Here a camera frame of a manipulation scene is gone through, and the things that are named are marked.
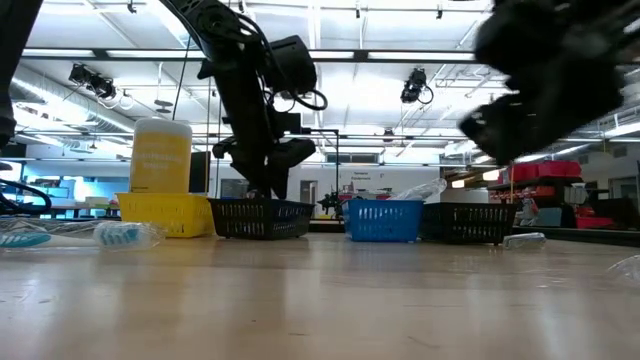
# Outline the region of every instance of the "table surface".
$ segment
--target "table surface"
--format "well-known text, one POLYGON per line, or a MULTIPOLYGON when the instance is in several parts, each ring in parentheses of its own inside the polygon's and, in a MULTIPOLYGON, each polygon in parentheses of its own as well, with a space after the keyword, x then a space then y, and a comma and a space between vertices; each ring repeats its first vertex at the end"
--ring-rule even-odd
POLYGON ((0 254, 2 359, 637 359, 637 249, 172 239, 0 254))

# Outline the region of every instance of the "white plastic item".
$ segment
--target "white plastic item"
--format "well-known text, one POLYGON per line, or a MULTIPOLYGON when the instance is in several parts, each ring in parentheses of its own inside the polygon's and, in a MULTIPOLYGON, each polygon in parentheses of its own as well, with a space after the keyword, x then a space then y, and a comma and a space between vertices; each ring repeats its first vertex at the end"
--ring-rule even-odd
POLYGON ((191 127, 168 120, 136 121, 129 191, 187 193, 191 165, 191 127))
POLYGON ((507 250, 515 249, 540 249, 547 242, 543 233, 529 233, 505 236, 502 246, 507 250))
POLYGON ((389 200, 420 200, 425 201, 431 196, 440 195, 447 189, 447 181, 445 179, 435 179, 426 184, 418 185, 409 190, 403 191, 389 200))
POLYGON ((0 250, 89 248, 144 250, 166 237, 166 230, 149 223, 87 221, 66 223, 43 219, 0 220, 0 250))
POLYGON ((640 255, 632 256, 613 265, 607 270, 615 283, 640 287, 640 255))

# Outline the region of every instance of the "blue object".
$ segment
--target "blue object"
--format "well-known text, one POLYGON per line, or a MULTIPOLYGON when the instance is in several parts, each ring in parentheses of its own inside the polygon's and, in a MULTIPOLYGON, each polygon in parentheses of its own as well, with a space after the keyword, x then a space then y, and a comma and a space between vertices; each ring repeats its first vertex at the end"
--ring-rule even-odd
POLYGON ((100 241, 104 246, 130 245, 138 241, 138 229, 108 229, 99 233, 100 241))
POLYGON ((422 201, 349 200, 342 205, 347 238, 352 241, 415 242, 422 201))
POLYGON ((51 240, 51 235, 36 232, 9 233, 0 236, 0 248, 32 247, 51 240))

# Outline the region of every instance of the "black wire basket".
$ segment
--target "black wire basket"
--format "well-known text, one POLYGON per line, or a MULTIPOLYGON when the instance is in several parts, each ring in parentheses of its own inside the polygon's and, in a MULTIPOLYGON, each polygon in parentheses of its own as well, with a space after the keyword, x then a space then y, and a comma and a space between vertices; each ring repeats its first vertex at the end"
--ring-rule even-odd
POLYGON ((209 199, 218 236, 252 240, 300 237, 315 205, 286 200, 209 199))
POLYGON ((516 206, 511 204, 426 204, 419 237, 447 243, 502 243, 511 235, 516 206))

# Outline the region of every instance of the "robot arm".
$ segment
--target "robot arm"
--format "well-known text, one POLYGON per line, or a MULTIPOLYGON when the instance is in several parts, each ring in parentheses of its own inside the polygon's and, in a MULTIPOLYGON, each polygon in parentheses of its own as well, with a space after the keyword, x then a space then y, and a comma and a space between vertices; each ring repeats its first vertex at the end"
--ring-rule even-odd
POLYGON ((250 18, 217 0, 161 2, 205 54, 198 78, 213 76, 230 118, 234 136, 217 146, 214 155, 220 158, 229 153, 231 166, 263 196, 270 197, 273 190, 278 198, 286 198, 289 169, 313 154, 315 144, 309 139, 279 142, 284 133, 279 130, 272 94, 288 91, 303 106, 327 107, 320 93, 321 107, 298 96, 316 92, 315 66, 304 43, 297 36, 269 43, 250 18))
POLYGON ((620 107, 616 65, 640 38, 638 0, 496 0, 476 59, 514 91, 481 106, 460 129, 498 164, 534 151, 620 107))

